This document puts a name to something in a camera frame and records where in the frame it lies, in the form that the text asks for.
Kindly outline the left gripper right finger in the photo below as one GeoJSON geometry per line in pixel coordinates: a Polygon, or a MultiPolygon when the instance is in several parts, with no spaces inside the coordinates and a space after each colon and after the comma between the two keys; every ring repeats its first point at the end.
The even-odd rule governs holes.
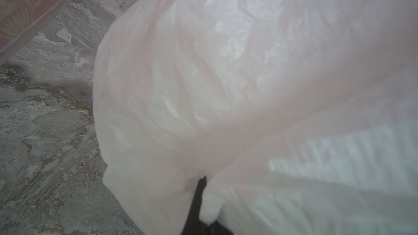
{"type": "Polygon", "coordinates": [[[233,235],[231,231],[222,226],[219,222],[213,223],[207,228],[208,235],[233,235]]]}

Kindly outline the white plastic bag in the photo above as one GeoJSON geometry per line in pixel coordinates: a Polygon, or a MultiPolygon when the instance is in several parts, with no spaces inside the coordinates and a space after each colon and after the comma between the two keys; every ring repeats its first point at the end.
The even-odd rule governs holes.
{"type": "Polygon", "coordinates": [[[139,0],[95,60],[104,185],[147,235],[418,232],[418,0],[139,0]]]}

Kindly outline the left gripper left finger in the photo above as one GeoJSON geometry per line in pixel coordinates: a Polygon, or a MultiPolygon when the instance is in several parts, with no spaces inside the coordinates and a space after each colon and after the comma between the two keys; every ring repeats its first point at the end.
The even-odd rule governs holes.
{"type": "Polygon", "coordinates": [[[198,181],[196,190],[193,195],[192,203],[188,212],[188,216],[181,232],[181,235],[205,235],[206,225],[200,221],[199,214],[202,204],[202,194],[207,184],[207,178],[204,176],[198,181]]]}

